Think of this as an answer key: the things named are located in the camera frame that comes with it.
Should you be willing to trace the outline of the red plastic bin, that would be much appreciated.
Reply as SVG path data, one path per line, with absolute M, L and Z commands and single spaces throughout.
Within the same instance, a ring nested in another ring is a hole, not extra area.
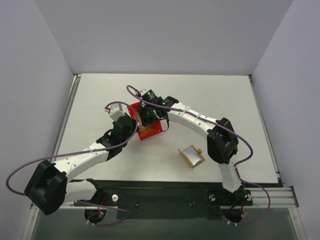
M 136 119 L 135 113 L 138 113 L 137 107 L 139 106 L 139 102 L 132 103 L 130 106 L 131 107 L 127 107 L 130 117 L 133 119 Z M 146 127 L 145 131 L 139 131 L 139 128 L 137 130 L 137 134 L 141 141 L 146 140 L 152 136 L 155 136 L 163 132 L 162 125 L 159 121 L 145 127 Z

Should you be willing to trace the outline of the orange credit card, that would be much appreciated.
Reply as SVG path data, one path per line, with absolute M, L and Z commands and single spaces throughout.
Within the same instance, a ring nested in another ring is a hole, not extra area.
M 136 119 L 138 120 L 138 129 L 139 129 L 139 131 L 141 131 L 141 132 L 145 131 L 146 127 L 143 126 L 140 115 L 138 113 L 135 113 L 135 116 L 136 116 Z

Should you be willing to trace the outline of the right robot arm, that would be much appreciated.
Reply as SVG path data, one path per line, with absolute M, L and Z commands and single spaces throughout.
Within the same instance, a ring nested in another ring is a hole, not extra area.
M 166 120 L 180 124 L 206 140 L 208 156 L 219 165 L 222 177 L 224 201 L 236 204 L 242 197 L 240 174 L 232 162 L 238 152 L 238 136 L 227 118 L 215 119 L 192 110 L 176 98 L 162 98 L 150 90 L 136 90 L 134 95 L 139 98 L 137 112 L 141 125 L 147 127 L 156 122 Z

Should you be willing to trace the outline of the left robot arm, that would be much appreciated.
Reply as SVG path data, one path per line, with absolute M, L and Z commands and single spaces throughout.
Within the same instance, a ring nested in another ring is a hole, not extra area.
M 45 159 L 37 165 L 24 194 L 43 214 L 50 215 L 63 203 L 79 200 L 79 194 L 92 206 L 102 202 L 103 193 L 90 181 L 79 182 L 79 187 L 69 187 L 68 184 L 86 170 L 117 156 L 138 129 L 137 120 L 127 114 L 112 124 L 112 129 L 83 152 L 53 163 Z

